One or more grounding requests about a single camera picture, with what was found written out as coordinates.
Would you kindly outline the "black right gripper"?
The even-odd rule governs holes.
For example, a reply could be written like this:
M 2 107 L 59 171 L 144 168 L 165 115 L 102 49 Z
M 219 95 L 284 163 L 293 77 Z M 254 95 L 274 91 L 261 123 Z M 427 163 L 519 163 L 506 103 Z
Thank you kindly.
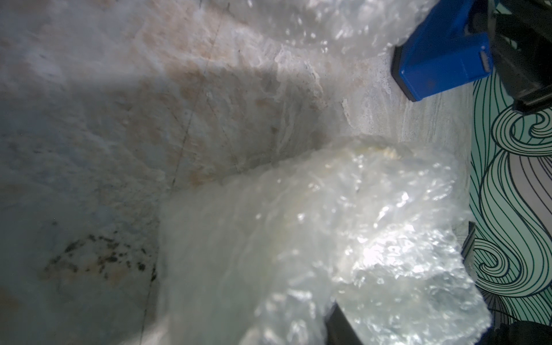
M 494 66 L 513 109 L 551 107 L 551 2 L 498 1 L 491 17 Z

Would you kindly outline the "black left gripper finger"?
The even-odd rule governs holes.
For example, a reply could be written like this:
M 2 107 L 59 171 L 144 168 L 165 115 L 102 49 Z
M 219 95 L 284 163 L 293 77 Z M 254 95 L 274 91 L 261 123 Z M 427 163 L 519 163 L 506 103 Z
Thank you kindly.
M 363 345 L 345 314 L 335 303 L 324 319 L 325 345 Z

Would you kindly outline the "clear bubble wrap sheet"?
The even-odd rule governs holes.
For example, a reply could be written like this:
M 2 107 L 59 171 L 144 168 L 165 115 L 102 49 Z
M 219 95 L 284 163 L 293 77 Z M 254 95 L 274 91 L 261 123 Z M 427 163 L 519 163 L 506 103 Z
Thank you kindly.
M 436 4 L 432 0 L 216 2 L 236 20 L 281 43 L 367 58 L 403 44 Z
M 460 165 L 345 137 L 172 195 L 160 212 L 163 344 L 474 344 L 490 312 L 455 231 Z

